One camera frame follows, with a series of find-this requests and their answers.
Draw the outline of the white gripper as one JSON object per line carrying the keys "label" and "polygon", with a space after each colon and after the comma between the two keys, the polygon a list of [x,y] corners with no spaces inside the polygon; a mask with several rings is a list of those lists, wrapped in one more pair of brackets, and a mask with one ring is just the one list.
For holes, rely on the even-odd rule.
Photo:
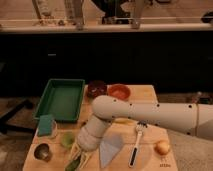
{"label": "white gripper", "polygon": [[85,127],[82,127],[77,135],[77,144],[74,143],[70,150],[69,159],[71,161],[76,160],[81,155],[80,165],[84,166],[87,161],[90,159],[91,152],[82,152],[84,151],[95,151],[100,146],[101,138],[97,138],[91,135]]}

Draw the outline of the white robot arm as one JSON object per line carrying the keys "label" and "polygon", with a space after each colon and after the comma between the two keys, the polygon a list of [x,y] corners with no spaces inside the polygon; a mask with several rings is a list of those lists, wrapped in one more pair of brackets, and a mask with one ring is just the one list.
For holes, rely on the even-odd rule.
{"label": "white robot arm", "polygon": [[70,160],[80,158],[83,168],[117,118],[190,133],[213,141],[213,105],[194,103],[133,103],[101,95],[91,103],[92,115],[80,129],[70,151]]}

